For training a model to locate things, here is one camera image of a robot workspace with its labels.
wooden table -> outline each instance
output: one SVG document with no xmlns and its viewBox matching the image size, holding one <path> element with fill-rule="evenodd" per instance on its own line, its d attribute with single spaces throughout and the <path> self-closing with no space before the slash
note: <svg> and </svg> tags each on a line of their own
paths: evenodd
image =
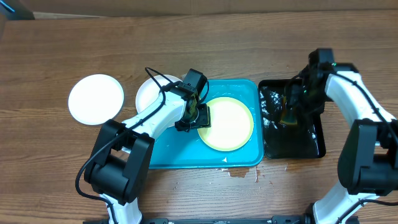
<svg viewBox="0 0 398 224">
<path fill-rule="evenodd" d="M 289 78 L 317 47 L 353 62 L 380 104 L 398 115 L 398 11 L 7 22 L 0 44 L 0 222 L 81 223 L 107 216 L 79 196 L 74 179 L 99 126 L 69 114 L 72 86 L 94 73 L 118 79 L 122 121 L 134 116 L 144 67 L 180 76 Z M 322 114 L 327 154 L 233 169 L 153 170 L 139 206 L 146 217 L 252 218 L 301 214 L 337 181 L 349 127 L 338 108 Z M 82 182 L 84 191 L 90 186 Z M 398 194 L 382 198 L 397 201 Z M 396 223 L 398 208 L 367 205 L 363 223 Z"/>
</svg>

wet surface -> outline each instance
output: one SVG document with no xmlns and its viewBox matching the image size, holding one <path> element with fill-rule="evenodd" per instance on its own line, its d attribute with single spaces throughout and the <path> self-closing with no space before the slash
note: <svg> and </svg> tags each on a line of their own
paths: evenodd
<svg viewBox="0 0 398 224">
<path fill-rule="evenodd" d="M 222 169 L 222 171 L 227 172 L 230 177 L 243 178 L 250 171 L 250 167 L 229 168 L 229 169 Z"/>
<path fill-rule="evenodd" d="M 322 153 L 318 150 L 317 132 L 312 117 L 296 114 L 296 125 L 280 123 L 284 97 L 283 85 L 260 86 L 259 89 L 264 149 L 267 157 L 321 157 Z"/>
<path fill-rule="evenodd" d="M 258 166 L 256 166 L 256 183 L 259 182 L 259 178 L 261 176 L 261 171 L 259 170 Z"/>
</svg>

white plate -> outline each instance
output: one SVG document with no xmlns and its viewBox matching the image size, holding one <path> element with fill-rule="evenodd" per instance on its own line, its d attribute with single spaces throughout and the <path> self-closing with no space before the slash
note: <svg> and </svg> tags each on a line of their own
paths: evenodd
<svg viewBox="0 0 398 224">
<path fill-rule="evenodd" d="M 200 138 L 218 151 L 233 151 L 244 146 L 253 133 L 253 116 L 245 104 L 230 97 L 207 102 L 211 127 L 199 128 Z"/>
<path fill-rule="evenodd" d="M 114 118 L 124 100 L 120 83 L 109 75 L 90 75 L 80 80 L 69 94 L 72 116 L 88 125 L 102 124 Z"/>
<path fill-rule="evenodd" d="M 172 75 L 165 75 L 169 78 L 172 82 L 181 81 L 181 79 L 174 77 Z M 161 86 L 169 84 L 165 78 L 157 75 L 154 77 Z M 156 83 L 149 78 L 146 80 L 138 89 L 137 96 L 136 96 L 136 109 L 137 113 L 141 113 L 144 111 L 149 105 L 153 104 L 153 102 L 159 97 L 159 87 Z"/>
</svg>

water spill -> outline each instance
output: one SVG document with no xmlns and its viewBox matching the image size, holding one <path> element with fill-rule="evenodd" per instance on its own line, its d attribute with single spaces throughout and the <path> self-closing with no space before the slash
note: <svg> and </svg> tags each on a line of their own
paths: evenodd
<svg viewBox="0 0 398 224">
<path fill-rule="evenodd" d="M 259 171 L 258 167 L 256 166 L 256 180 L 255 180 L 256 183 L 259 182 L 259 176 L 260 175 L 261 175 L 261 172 Z"/>
<path fill-rule="evenodd" d="M 275 128 L 275 129 L 278 129 L 278 127 L 277 127 L 276 124 L 275 124 L 275 121 L 271 121 L 271 123 L 272 123 L 272 125 L 274 125 L 274 128 Z"/>
<path fill-rule="evenodd" d="M 265 115 L 269 115 L 269 112 L 266 109 L 261 109 L 261 112 L 263 112 Z"/>
<path fill-rule="evenodd" d="M 262 125 L 263 125 L 265 128 L 268 128 L 270 123 L 271 123 L 271 122 L 270 122 L 267 118 L 262 118 Z"/>
<path fill-rule="evenodd" d="M 223 172 L 228 172 L 230 177 L 240 177 L 243 178 L 246 174 L 250 171 L 249 167 L 242 167 L 242 168 L 229 168 L 223 170 Z"/>
<path fill-rule="evenodd" d="M 274 91 L 270 92 L 270 96 L 271 96 L 271 99 L 273 100 L 274 104 L 278 104 L 279 100 L 281 99 L 279 94 L 277 92 L 274 92 Z"/>
</svg>

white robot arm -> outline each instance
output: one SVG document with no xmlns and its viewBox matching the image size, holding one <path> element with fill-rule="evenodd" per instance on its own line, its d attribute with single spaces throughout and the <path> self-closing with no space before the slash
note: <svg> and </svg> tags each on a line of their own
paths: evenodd
<svg viewBox="0 0 398 224">
<path fill-rule="evenodd" d="M 189 131 L 210 126 L 210 110 L 199 100 L 206 83 L 202 73 L 191 69 L 183 82 L 163 86 L 164 94 L 159 93 L 158 99 L 135 117 L 122 124 L 109 120 L 103 125 L 92 154 L 104 152 L 86 168 L 85 181 L 113 206 L 114 217 L 108 205 L 109 224 L 114 224 L 114 220 L 119 224 L 140 224 L 142 213 L 137 196 L 146 178 L 153 144 L 166 128 L 174 124 L 177 131 Z M 102 149 L 108 139 L 131 128 L 131 134 L 120 143 Z M 111 148 L 134 156 L 124 162 L 110 154 Z"/>
<path fill-rule="evenodd" d="M 322 113 L 330 99 L 351 128 L 338 162 L 339 181 L 310 212 L 316 224 L 346 223 L 361 208 L 358 205 L 398 188 L 397 129 L 391 128 L 397 121 L 381 108 L 352 64 L 334 62 L 331 49 L 312 52 L 297 77 L 302 84 L 288 86 L 290 110 Z M 375 145 L 389 153 L 374 155 Z"/>
<path fill-rule="evenodd" d="M 392 119 L 395 119 L 393 115 L 381 108 L 380 104 L 370 94 L 368 89 L 364 86 L 359 73 L 343 71 L 337 72 L 337 74 L 356 82 L 370 97 L 374 105 L 379 108 L 380 114 L 382 114 L 387 122 L 391 122 Z M 369 105 L 367 99 L 365 99 L 365 96 L 356 86 L 347 80 L 330 74 L 326 82 L 325 93 L 337 104 L 350 127 L 355 120 L 370 119 L 375 122 L 381 122 L 380 118 Z M 343 187 L 339 181 L 323 199 L 314 204 L 314 219 L 317 224 L 335 224 L 339 217 L 357 203 L 358 200 L 377 199 L 378 197 L 379 196 L 374 193 L 358 193 L 351 195 L 348 193 L 347 188 Z M 360 206 L 355 208 L 349 215 L 341 219 L 340 222 L 346 223 L 347 219 L 360 208 Z"/>
</svg>

